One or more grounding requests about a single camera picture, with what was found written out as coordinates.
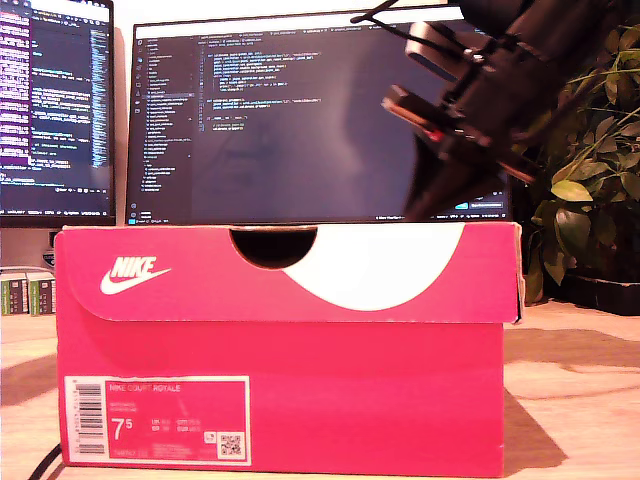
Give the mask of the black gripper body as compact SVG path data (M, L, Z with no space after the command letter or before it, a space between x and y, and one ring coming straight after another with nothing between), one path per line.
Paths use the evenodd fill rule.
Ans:
M537 167L512 148L535 140L525 130L566 80L565 48L538 41L410 41L405 52L453 84L437 104L394 85L383 107L410 123L444 161L532 182Z

